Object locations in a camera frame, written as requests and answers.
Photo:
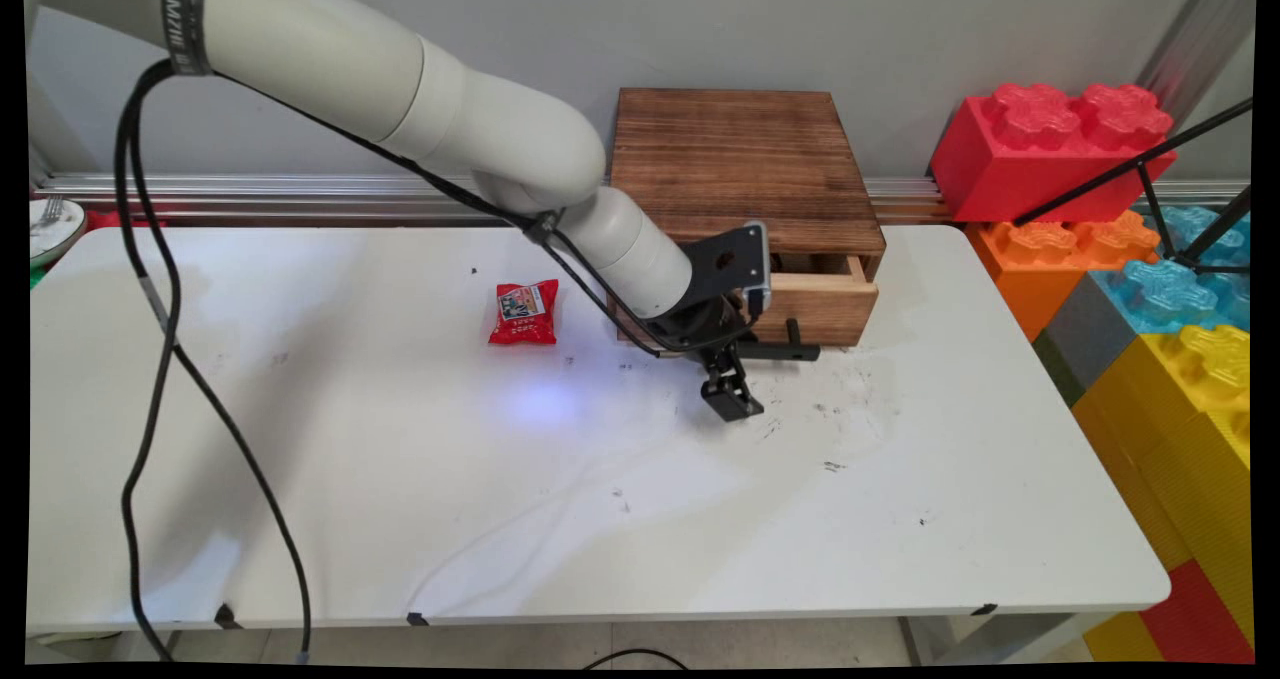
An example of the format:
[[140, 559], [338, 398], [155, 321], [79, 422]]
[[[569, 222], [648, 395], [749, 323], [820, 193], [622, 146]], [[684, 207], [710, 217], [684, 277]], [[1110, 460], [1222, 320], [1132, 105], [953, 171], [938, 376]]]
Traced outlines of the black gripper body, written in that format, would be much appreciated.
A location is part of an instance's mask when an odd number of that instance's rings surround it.
[[753, 301], [726, 293], [655, 318], [655, 342], [666, 350], [700, 357], [739, 356], [739, 341], [753, 331]]

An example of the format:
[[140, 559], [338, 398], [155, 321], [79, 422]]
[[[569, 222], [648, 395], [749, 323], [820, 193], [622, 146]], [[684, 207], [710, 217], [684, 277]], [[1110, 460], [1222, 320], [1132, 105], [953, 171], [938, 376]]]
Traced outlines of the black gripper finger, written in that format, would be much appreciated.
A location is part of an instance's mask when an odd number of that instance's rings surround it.
[[701, 397], [718, 416], [739, 415], [739, 360], [733, 351], [735, 345], [698, 351], [701, 366], [707, 372]]
[[754, 398], [737, 345], [726, 346], [726, 421], [741, 421], [763, 411]]

